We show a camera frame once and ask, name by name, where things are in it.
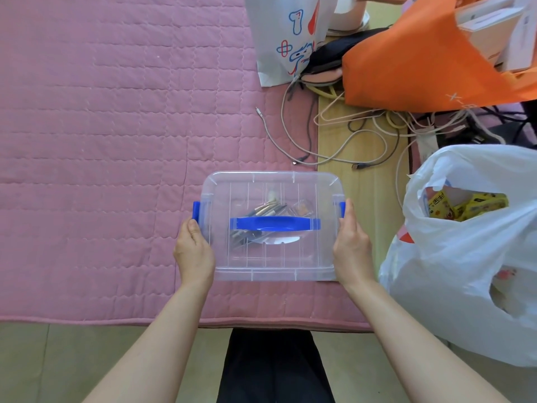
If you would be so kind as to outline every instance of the pink object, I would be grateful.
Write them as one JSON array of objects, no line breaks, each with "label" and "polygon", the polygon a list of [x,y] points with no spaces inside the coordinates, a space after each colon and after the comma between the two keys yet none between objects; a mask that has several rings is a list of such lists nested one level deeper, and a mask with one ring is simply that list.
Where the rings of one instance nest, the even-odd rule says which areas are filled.
[{"label": "pink object", "polygon": [[[0,320],[150,323],[205,177],[293,167],[243,0],[3,0],[0,50]],[[287,105],[305,147],[312,99]],[[369,330],[315,282],[216,282],[201,325]]]}]

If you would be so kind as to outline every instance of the orange tote bag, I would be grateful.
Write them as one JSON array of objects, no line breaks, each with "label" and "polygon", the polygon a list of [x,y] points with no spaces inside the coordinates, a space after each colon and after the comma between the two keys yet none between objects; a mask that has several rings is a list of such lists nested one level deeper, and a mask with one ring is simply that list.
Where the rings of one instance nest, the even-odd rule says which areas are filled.
[{"label": "orange tote bag", "polygon": [[455,3],[417,0],[387,31],[348,51],[345,102],[435,112],[537,99],[537,53],[526,71],[496,71],[457,28]]}]

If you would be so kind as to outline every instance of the plastic box lid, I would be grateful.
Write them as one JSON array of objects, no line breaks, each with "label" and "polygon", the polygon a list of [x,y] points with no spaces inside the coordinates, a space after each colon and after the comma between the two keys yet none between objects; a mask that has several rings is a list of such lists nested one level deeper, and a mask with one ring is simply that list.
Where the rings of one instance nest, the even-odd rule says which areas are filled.
[{"label": "plastic box lid", "polygon": [[216,172],[193,217],[216,280],[334,280],[332,247],[345,195],[325,172]]}]

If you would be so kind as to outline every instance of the blue handle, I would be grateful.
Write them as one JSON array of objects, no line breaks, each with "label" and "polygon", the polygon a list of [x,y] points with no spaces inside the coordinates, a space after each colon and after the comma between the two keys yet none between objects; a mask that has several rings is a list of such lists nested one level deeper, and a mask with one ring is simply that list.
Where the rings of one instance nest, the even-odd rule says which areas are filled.
[{"label": "blue handle", "polygon": [[194,219],[197,223],[200,222],[200,206],[201,203],[199,201],[194,201],[192,204],[192,219]]},{"label": "blue handle", "polygon": [[271,232],[319,230],[321,228],[321,220],[299,216],[234,217],[229,221],[229,228]]}]

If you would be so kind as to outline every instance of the white paper bag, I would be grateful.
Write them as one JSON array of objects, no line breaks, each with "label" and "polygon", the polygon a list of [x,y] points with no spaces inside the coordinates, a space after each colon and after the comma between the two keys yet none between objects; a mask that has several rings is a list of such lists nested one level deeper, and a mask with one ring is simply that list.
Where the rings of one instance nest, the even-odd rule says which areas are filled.
[{"label": "white paper bag", "polygon": [[245,0],[261,86],[288,83],[324,41],[337,0]]},{"label": "white paper bag", "polygon": [[[425,188],[444,185],[505,193],[509,206],[464,222],[431,218]],[[403,213],[408,233],[394,238],[379,274],[393,298],[455,345],[537,366],[537,152],[443,148],[412,176]]]}]

